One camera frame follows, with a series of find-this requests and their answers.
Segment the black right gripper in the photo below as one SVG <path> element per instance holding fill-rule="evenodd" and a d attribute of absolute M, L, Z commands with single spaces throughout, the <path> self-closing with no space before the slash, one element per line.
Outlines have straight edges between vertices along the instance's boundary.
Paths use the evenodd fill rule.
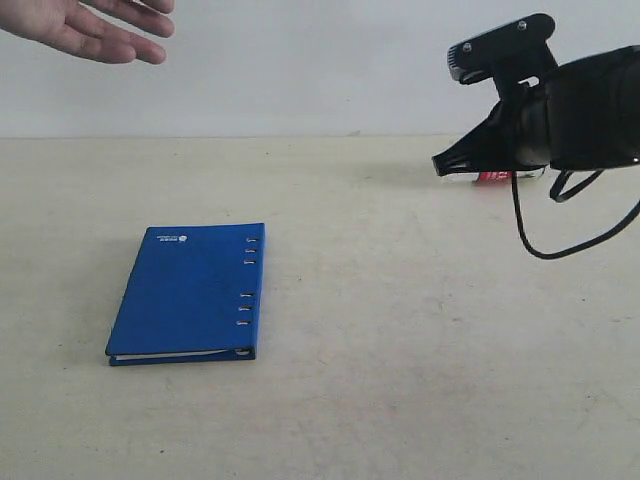
<path fill-rule="evenodd" d="M 470 132 L 434 155 L 438 176 L 537 170 L 550 164 L 547 95 L 541 83 L 494 80 L 499 108 Z"/>

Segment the person's bare hand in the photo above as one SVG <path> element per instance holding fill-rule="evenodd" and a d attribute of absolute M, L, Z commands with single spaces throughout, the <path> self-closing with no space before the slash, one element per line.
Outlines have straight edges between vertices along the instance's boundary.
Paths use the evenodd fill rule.
<path fill-rule="evenodd" d="M 173 1 L 3 1 L 1 29 L 59 52 L 104 64 L 141 61 L 159 65 L 165 49 L 112 22 L 169 38 L 175 25 Z"/>

